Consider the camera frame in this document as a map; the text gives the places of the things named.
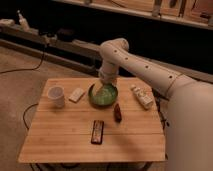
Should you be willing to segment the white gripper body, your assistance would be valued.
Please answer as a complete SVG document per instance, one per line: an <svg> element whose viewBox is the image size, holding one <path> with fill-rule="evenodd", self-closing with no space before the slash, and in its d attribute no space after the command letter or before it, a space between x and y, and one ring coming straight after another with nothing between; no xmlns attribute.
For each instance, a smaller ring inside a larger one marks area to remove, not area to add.
<svg viewBox="0 0 213 171"><path fill-rule="evenodd" d="M102 84L112 84L113 86L117 85L117 74L116 73L106 73L103 69L99 70L99 79Z"/></svg>

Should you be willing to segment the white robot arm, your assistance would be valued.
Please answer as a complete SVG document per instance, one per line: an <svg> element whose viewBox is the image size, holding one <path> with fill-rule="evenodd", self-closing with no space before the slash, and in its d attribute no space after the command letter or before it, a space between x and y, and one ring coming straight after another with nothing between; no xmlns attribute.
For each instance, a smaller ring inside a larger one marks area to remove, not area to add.
<svg viewBox="0 0 213 171"><path fill-rule="evenodd" d="M102 82L122 67L168 99L165 171L213 171L213 84L131 54L124 38L103 42L99 53Z"/></svg>

